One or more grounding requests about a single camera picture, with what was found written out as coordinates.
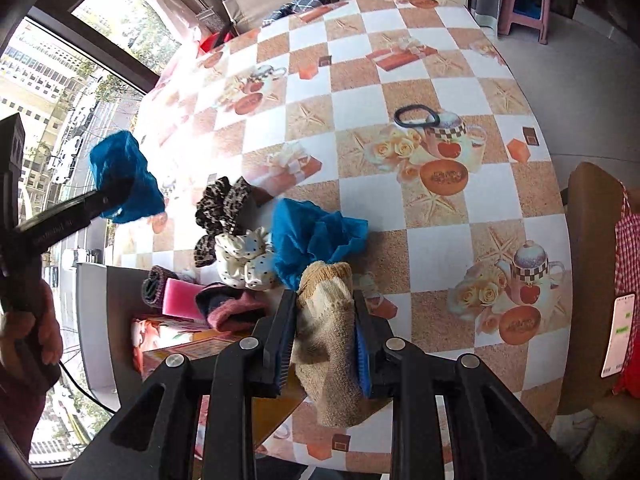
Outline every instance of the blue cloth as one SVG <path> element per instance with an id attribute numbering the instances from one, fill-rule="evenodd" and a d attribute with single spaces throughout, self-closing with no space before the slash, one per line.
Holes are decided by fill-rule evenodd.
<path id="1" fill-rule="evenodd" d="M 273 210 L 271 223 L 273 266 L 278 277 L 298 290 L 300 277 L 311 263 L 334 264 L 348 254 L 362 252 L 368 229 L 366 220 L 345 218 L 339 211 L 327 213 L 313 202 L 283 198 Z"/>
<path id="2" fill-rule="evenodd" d="M 158 181 L 147 171 L 146 158 L 130 132 L 120 130 L 96 144 L 89 153 L 89 164 L 97 189 L 116 178 L 133 178 L 127 201 L 105 211 L 101 217 L 110 218 L 116 224 L 126 224 L 164 211 L 164 197 L 158 189 Z"/>

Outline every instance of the checkered tablecloth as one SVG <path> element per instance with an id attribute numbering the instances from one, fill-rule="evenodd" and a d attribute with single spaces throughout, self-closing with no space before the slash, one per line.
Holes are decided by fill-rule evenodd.
<path id="1" fill-rule="evenodd" d="M 193 269 L 203 234 L 194 205 L 222 175 L 367 219 L 367 251 L 351 264 L 370 308 L 426 352 L 474 352 L 549 429 L 572 279 L 558 184 L 536 118 L 464 7 L 332 5 L 217 52 L 182 48 L 145 97 L 134 131 L 166 214 L 119 228 L 116 264 Z M 399 107 L 417 103 L 440 114 L 439 133 L 456 134 L 393 126 Z M 267 227 L 273 202 L 260 210 Z M 527 269 L 542 270 L 521 288 Z M 196 274 L 202 283 L 216 279 L 212 267 Z M 355 428 L 322 428 L 304 402 L 260 450 L 386 472 L 391 417 L 388 406 Z M 444 430 L 443 444 L 450 470 Z"/>

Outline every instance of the pink sponge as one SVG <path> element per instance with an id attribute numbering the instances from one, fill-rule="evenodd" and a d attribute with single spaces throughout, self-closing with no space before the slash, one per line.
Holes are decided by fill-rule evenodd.
<path id="1" fill-rule="evenodd" d="M 169 278 L 166 280 L 162 313 L 166 316 L 204 320 L 204 316 L 196 305 L 196 294 L 203 288 L 204 285 Z"/>

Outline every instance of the beige sock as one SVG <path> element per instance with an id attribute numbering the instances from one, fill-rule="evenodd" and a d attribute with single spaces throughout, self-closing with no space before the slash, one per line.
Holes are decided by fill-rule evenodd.
<path id="1" fill-rule="evenodd" d="M 388 402 L 366 399 L 358 385 L 352 291 L 347 263 L 312 263 L 300 279 L 291 360 L 322 426 L 356 426 Z"/>

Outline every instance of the black hair tie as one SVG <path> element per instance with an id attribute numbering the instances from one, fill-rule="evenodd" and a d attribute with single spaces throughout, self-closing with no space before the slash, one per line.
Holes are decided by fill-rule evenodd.
<path id="1" fill-rule="evenodd" d="M 405 114 L 407 112 L 411 112 L 412 110 L 425 110 L 429 113 L 429 115 L 431 117 L 433 117 L 433 121 L 424 121 L 421 123 L 405 123 L 404 121 L 402 121 L 402 119 L 400 118 L 400 116 L 402 114 Z M 423 128 L 433 128 L 434 126 L 438 126 L 440 124 L 440 116 L 438 115 L 438 113 L 435 110 L 431 110 L 431 108 L 429 108 L 428 106 L 425 105 L 408 105 L 408 106 L 403 106 L 402 108 L 398 108 L 398 110 L 396 110 L 396 113 L 394 114 L 394 121 L 396 122 L 396 124 L 398 126 L 401 126 L 402 128 L 415 128 L 416 126 L 418 127 L 423 127 Z"/>

